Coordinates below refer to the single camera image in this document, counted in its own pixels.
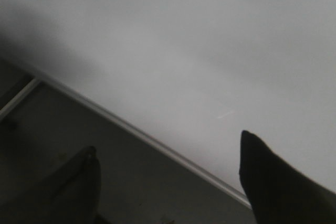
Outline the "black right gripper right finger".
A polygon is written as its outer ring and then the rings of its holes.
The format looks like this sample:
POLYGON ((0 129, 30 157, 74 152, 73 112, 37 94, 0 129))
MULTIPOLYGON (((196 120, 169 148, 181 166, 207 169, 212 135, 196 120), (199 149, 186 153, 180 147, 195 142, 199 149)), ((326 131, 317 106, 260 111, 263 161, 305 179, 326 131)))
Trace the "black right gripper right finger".
POLYGON ((257 223, 335 223, 335 193, 242 131, 239 179, 257 223))

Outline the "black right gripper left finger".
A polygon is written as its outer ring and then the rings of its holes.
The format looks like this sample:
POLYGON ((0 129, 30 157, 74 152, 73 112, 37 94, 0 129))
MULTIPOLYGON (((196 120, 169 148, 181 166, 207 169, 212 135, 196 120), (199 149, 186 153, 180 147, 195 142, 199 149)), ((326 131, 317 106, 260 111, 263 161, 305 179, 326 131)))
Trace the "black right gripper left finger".
POLYGON ((1 205, 1 223, 94 223, 101 193, 97 150, 80 150, 54 173, 1 205))

